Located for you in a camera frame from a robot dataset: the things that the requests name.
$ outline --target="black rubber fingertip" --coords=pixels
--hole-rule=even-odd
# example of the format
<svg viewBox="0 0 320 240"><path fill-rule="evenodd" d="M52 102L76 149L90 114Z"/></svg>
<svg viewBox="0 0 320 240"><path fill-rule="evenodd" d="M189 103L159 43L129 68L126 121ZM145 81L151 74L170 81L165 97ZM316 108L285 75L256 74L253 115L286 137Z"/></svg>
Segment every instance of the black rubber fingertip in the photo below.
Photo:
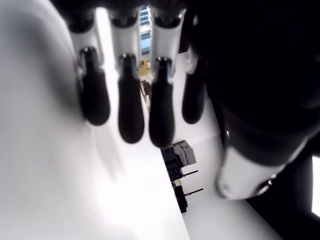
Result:
<svg viewBox="0 0 320 240"><path fill-rule="evenodd" d="M110 116L110 103L104 72L91 73L82 78L82 111L95 126L103 125Z"/></svg>
<svg viewBox="0 0 320 240"><path fill-rule="evenodd" d="M187 74L182 102L182 116L188 124L197 123L204 111L206 84L201 76Z"/></svg>
<svg viewBox="0 0 320 240"><path fill-rule="evenodd" d="M175 118L172 103L173 86L160 81L152 84L149 134L158 148L172 143L175 134Z"/></svg>
<svg viewBox="0 0 320 240"><path fill-rule="evenodd" d="M106 123L110 116L110 102L105 72L99 68L97 51L86 47L80 51L85 63L82 76L81 107L86 119L95 126Z"/></svg>
<svg viewBox="0 0 320 240"><path fill-rule="evenodd" d="M122 139L134 144L144 135L145 120L140 97L140 81L120 80L118 125Z"/></svg>

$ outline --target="black joint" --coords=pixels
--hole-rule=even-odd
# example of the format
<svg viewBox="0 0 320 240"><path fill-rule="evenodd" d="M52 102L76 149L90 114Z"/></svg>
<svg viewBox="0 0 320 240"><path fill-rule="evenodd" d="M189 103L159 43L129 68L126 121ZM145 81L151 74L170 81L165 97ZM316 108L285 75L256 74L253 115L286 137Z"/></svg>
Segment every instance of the black joint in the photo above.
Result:
<svg viewBox="0 0 320 240"><path fill-rule="evenodd" d="M159 58L155 61L155 69L157 70L152 82L149 134L156 147L164 148L172 143L175 134L173 86L169 82L171 61Z"/></svg>
<svg viewBox="0 0 320 240"><path fill-rule="evenodd" d="M82 76L81 106L86 119L95 126L103 125L110 115L110 103L105 72L99 68L98 55L94 47L80 51L84 61Z"/></svg>
<svg viewBox="0 0 320 240"><path fill-rule="evenodd" d="M142 138L145 130L136 57L131 54L121 56L119 66L119 131L125 142L134 144Z"/></svg>
<svg viewBox="0 0 320 240"><path fill-rule="evenodd" d="M72 33L82 34L91 30L94 24L94 12L91 10L78 14L74 13L69 19L68 27Z"/></svg>

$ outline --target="white wall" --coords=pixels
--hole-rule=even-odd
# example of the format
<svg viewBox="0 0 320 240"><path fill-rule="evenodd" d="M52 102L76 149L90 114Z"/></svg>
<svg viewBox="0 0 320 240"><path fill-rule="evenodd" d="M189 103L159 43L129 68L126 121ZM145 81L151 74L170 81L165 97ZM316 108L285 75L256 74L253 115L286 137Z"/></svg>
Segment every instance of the white wall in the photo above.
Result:
<svg viewBox="0 0 320 240"><path fill-rule="evenodd" d="M173 79L173 103L176 120L174 142L186 140L194 150L196 164L182 168L183 173L199 170L182 179L185 193L204 188L187 196L184 223L191 240L280 240L280 236L246 201L221 199L215 192L214 180L222 160L220 130L210 100L205 101L200 121L184 122L181 107L185 86L186 53L178 55Z"/></svg>

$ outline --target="robotic hand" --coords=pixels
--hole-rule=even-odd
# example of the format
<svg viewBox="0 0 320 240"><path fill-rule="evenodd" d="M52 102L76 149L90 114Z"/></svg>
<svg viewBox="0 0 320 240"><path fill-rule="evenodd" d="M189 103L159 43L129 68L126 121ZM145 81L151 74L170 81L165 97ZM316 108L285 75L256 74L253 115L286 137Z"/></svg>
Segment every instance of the robotic hand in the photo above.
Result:
<svg viewBox="0 0 320 240"><path fill-rule="evenodd" d="M139 93L141 5L152 10L152 99L149 134L157 147L171 144L175 61L182 27L189 68L182 115L196 123L204 92L214 96L224 120L225 156L216 189L227 199L265 192L268 181L292 162L320 123L319 3L286 1L52 0L65 19L79 67L81 102L93 125L110 114L95 8L109 12L119 71L119 130L128 143L144 131Z"/></svg>

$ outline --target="yellow object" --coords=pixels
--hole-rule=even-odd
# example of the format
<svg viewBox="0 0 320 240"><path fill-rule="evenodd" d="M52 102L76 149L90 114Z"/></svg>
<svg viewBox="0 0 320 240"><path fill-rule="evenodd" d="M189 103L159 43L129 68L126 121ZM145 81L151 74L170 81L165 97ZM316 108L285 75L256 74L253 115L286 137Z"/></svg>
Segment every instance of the yellow object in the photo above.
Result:
<svg viewBox="0 0 320 240"><path fill-rule="evenodd" d="M144 76L150 73L148 61L146 58L141 60L141 66L139 69L139 76Z"/></svg>

